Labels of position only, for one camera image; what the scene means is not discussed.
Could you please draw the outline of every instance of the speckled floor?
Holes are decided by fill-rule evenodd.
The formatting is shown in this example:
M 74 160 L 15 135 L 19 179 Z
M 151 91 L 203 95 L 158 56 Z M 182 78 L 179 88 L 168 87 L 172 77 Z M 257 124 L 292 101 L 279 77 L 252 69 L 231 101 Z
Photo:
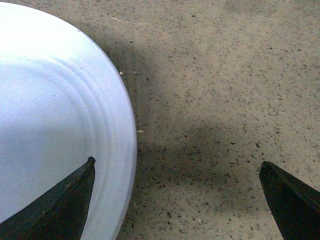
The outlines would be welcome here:
M 12 0 L 111 58 L 138 130 L 118 240 L 280 240 L 271 161 L 320 190 L 318 0 Z

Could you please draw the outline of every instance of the terrazzo floor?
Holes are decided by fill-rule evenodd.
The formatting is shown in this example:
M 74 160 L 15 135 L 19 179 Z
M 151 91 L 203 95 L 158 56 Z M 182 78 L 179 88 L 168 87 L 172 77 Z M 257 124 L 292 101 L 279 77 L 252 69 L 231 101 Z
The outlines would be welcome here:
M 320 191 L 318 0 L 11 0 L 91 37 L 121 75 L 138 155 L 117 240 L 281 240 L 270 161 Z

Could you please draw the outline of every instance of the white plate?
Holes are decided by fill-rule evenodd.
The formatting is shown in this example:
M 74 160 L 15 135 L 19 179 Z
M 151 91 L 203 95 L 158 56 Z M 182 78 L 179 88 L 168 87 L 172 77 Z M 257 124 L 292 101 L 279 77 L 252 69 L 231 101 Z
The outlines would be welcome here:
M 115 239 L 136 167 L 125 86 L 104 52 L 72 25 L 0 3 L 0 222 L 89 156 L 96 177 L 81 239 Z

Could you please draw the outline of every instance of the concrete floor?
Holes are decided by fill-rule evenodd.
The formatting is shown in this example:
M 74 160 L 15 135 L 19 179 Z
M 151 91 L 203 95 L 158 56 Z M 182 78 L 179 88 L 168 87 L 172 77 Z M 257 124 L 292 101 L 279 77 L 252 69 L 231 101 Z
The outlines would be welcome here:
M 5 2 L 71 23 L 123 72 L 139 132 L 118 240 L 282 239 L 263 161 L 320 190 L 318 0 Z

